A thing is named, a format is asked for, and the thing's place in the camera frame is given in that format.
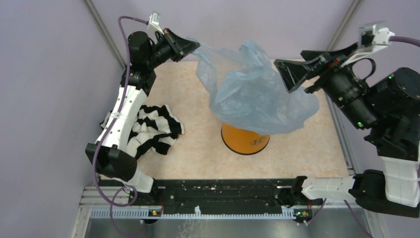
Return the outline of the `translucent blue plastic trash bag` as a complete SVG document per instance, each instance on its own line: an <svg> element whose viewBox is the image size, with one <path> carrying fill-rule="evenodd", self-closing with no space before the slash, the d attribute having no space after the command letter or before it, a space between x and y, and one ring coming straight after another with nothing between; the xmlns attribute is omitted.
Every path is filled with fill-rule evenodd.
<svg viewBox="0 0 420 238"><path fill-rule="evenodd" d="M237 50L201 42L196 76L209 93L209 109L223 123L261 135L291 133L319 110L302 87L288 93L266 51L246 40Z"/></svg>

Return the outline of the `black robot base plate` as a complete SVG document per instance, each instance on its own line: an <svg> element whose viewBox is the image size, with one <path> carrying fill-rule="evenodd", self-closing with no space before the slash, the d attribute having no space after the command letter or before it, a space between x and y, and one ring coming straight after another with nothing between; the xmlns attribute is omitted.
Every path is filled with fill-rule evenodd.
<svg viewBox="0 0 420 238"><path fill-rule="evenodd" d="M309 200L294 187L293 178L272 179L157 179L150 193L130 193L138 206L158 206L165 215L280 214L287 208L313 208L322 199Z"/></svg>

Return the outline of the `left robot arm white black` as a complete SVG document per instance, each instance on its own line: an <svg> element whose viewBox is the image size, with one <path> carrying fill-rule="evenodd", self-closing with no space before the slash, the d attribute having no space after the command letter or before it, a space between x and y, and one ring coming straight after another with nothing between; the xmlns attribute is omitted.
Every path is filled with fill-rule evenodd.
<svg viewBox="0 0 420 238"><path fill-rule="evenodd" d="M156 31L156 41L146 32L136 31L125 37L128 52L117 100L105 127L96 142L88 143L85 153L94 175L120 181L140 192L147 205L158 201L154 179L137 167L137 160L128 154L127 144L135 117L150 94L156 79L155 69L167 60L181 61L200 47L194 40L182 38L170 29Z"/></svg>

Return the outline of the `orange gold-rimmed trash bin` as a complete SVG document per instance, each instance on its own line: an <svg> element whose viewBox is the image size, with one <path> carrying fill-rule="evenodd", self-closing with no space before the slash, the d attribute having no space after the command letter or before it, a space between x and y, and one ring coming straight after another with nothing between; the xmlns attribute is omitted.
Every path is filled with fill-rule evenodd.
<svg viewBox="0 0 420 238"><path fill-rule="evenodd" d="M260 135L256 132L238 129L225 123L221 126L221 138L227 148L240 155L257 154L270 141L270 135Z"/></svg>

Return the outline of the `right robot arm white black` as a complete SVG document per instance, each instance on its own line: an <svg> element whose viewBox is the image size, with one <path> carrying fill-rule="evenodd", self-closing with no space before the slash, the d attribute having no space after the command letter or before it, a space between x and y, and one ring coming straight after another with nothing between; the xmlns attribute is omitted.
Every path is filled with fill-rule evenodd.
<svg viewBox="0 0 420 238"><path fill-rule="evenodd" d="M353 72L369 51L358 44L338 51L301 52L302 60L276 59L274 65L288 92L314 79L306 93L323 90L350 123L368 129L365 141L376 147L384 171L366 170L341 182L298 177L290 191L296 204L309 199L352 197L362 208L395 216L420 216L420 75L401 67L373 86Z"/></svg>

